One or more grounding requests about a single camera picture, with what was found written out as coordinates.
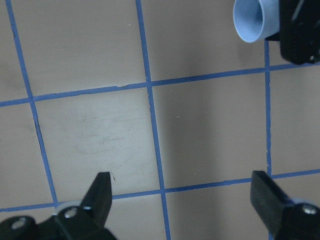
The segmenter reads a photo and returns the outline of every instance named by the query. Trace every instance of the black object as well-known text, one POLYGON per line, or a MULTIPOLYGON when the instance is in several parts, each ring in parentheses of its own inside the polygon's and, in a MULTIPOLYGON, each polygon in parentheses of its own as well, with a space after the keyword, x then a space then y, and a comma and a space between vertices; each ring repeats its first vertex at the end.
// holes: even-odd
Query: black object
POLYGON ((0 223, 0 240, 116 240, 104 228, 112 204, 109 172, 100 172, 80 206, 71 206, 36 224, 30 216, 0 223))
POLYGON ((320 209, 289 198, 264 171, 253 171, 250 198, 274 240, 320 240, 320 209))
POLYGON ((280 32, 269 41, 280 41, 281 55, 301 65, 320 61, 320 1, 279 0, 280 32))

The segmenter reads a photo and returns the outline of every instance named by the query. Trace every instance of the grid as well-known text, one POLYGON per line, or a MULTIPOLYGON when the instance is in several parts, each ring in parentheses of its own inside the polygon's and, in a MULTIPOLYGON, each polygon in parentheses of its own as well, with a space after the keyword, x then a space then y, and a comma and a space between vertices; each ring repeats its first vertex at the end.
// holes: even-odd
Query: grid
POLYGON ((84 89, 84 90, 75 90, 75 91, 59 92, 59 93, 51 93, 51 94, 34 96, 32 93, 31 87, 30 87, 28 72, 27 72, 27 68, 25 65, 25 61, 24 61, 23 50, 22 50, 22 47, 20 44, 19 33, 18 33, 16 21, 15 21, 15 16, 14 16, 14 11, 12 8, 11 0, 6 0, 5 3, 6 3, 6 7, 7 7, 7 12, 9 15, 9 20, 11 23, 11 28, 12 28, 13 35, 14 35, 14 43, 15 43, 15 47, 16 47, 16 52, 17 52, 17 56, 18 56, 18 60, 19 60, 19 64, 20 64, 20 69, 21 69, 25 89, 27 92, 27 98, 2 101, 2 102, 0 102, 0 107, 29 103, 31 111, 32 111, 33 119, 34 119, 36 133, 37 133, 37 137, 38 137, 38 143, 40 145, 42 161, 43 161, 47 181, 48 181, 49 188, 50 188, 52 203, 3 208, 3 209, 0 209, 0 212, 15 212, 15 211, 21 211, 21 210, 32 210, 32 209, 56 207, 60 203, 60 202, 58 202, 57 195, 56 195, 56 190, 55 190, 55 186, 54 186, 54 182, 53 182, 53 178, 52 178, 52 174, 51 174, 51 170, 50 170, 50 166, 49 166, 49 162, 48 162, 48 158, 47 158, 47 154, 46 154, 46 148, 45 148, 44 141, 42 138, 41 128, 40 128, 40 125, 38 122, 38 112, 37 112, 35 102, 50 100, 50 99, 74 97, 74 96, 79 96, 79 95, 83 95, 83 94, 98 94, 98 93, 115 92, 115 91, 129 90, 129 89, 145 88, 148 93, 148 102, 150 105, 150 118, 151 118, 151 126, 152 126, 153 141, 154 141, 154 147, 155 147, 155 156, 156 156, 157 172, 158 172, 158 180, 159 180, 160 189, 114 195, 112 198, 116 200, 116 199, 148 196, 148 195, 160 195, 161 201, 162 201, 162 211, 163 211, 166 239, 170 240, 171 235, 170 235, 166 193, 182 192, 182 191, 189 191, 189 190, 196 190, 196 189, 203 189, 203 188, 213 188, 213 187, 218 187, 218 186, 229 186, 229 185, 242 184, 242 183, 250 183, 251 178, 242 178, 242 179, 225 180, 225 181, 220 181, 220 182, 210 182, 210 183, 189 185, 189 186, 182 186, 182 187, 165 188, 163 169, 162 169, 162 161, 161 161, 161 153, 160 153, 160 145, 159 145, 159 138, 158 138, 158 130, 157 130, 157 119, 156 119, 155 104, 154 104, 154 97, 153 97, 153 87, 162 86, 162 85, 170 85, 170 84, 186 83, 186 82, 203 81, 203 80, 222 78, 222 77, 230 77, 230 76, 249 75, 249 74, 256 74, 256 73, 264 73, 265 74, 265 116, 266 116, 266 123, 265 123, 266 124, 266 136, 265 137, 266 137, 266 150, 267 150, 267 153, 266 153, 267 173, 273 179, 289 178, 289 177, 295 177, 295 176, 304 176, 304 175, 312 175, 312 174, 319 174, 320 173, 320 169, 312 169, 312 170, 298 171, 298 172, 291 172, 291 173, 284 173, 284 174, 276 174, 276 175, 272 174, 270 72, 277 71, 277 70, 293 69, 293 68, 304 68, 304 67, 311 66, 310 64, 303 64, 303 65, 299 65, 299 66, 294 65, 294 64, 270 65, 269 44, 267 41, 264 41, 264 67, 225 71, 225 72, 216 72, 216 73, 197 75, 197 76, 188 76, 188 77, 181 77, 181 78, 152 81, 151 73, 150 73, 150 65, 149 65, 147 39, 146 39, 145 26, 144 26, 142 3, 141 3, 141 0, 136 0, 135 3, 136 3, 139 31, 140 31, 142 56, 143 56, 143 62, 144 62, 144 72, 145 72, 145 79, 146 79, 145 82, 133 83, 133 84, 129 84, 126 86, 108 86, 108 87, 101 87, 101 88, 91 88, 91 89, 84 89))

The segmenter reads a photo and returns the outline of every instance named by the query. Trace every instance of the screw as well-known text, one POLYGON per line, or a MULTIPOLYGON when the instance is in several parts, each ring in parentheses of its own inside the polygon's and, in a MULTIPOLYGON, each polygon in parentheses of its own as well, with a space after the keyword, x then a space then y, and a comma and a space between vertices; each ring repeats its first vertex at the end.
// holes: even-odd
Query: screw
POLYGON ((26 218, 25 217, 20 217, 19 220, 15 221, 11 228, 13 230, 19 229, 21 227, 23 227, 26 224, 26 218))
POLYGON ((306 213, 306 214, 310 214, 310 215, 314 215, 317 213, 317 209, 309 204, 304 204, 302 206, 302 210, 306 213))
POLYGON ((73 218, 77 214, 77 208, 73 207, 64 213, 66 219, 73 218))

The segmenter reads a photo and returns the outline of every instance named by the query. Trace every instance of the tile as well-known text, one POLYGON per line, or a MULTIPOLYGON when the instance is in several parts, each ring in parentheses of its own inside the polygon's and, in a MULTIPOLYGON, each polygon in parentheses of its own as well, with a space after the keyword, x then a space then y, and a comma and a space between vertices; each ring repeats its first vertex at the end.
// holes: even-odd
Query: tile
POLYGON ((12 0, 34 95, 145 81, 134 0, 12 0))
POLYGON ((320 68, 270 73, 272 173, 319 169, 320 68))
POLYGON ((268 239, 249 183, 168 193, 166 200, 172 240, 268 239))
POLYGON ((263 73, 153 88, 166 188, 265 170, 263 73))
POLYGON ((117 239, 166 239, 161 196, 114 200, 105 227, 117 239))
POLYGON ((30 216, 35 219, 36 223, 41 223, 47 220, 52 213, 55 211, 54 207, 46 207, 32 210, 23 210, 23 211, 11 211, 11 212, 0 212, 0 222, 6 220, 7 218, 15 216, 30 216))
POLYGON ((23 99, 27 92, 5 1, 0 2, 0 102, 23 99))
POLYGON ((113 194, 159 189, 145 88, 36 103, 59 201, 82 199, 98 172, 113 194))
POLYGON ((309 200, 320 206, 320 174, 275 179, 280 188, 291 198, 309 200))
POLYGON ((282 58, 280 53, 280 43, 276 41, 269 41, 269 58, 270 66, 290 64, 290 62, 282 58))
POLYGON ((152 80, 263 68, 264 42, 246 43, 234 0, 142 0, 152 80))
POLYGON ((0 209, 51 203, 29 104, 0 107, 0 209))

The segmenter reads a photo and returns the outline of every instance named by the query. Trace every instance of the cup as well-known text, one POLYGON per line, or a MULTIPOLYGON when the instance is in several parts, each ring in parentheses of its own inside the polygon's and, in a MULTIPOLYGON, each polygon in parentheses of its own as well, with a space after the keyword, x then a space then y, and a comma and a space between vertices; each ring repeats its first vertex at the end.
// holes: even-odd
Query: cup
POLYGON ((247 43, 276 34, 280 30, 279 0, 235 0, 233 23, 247 43))

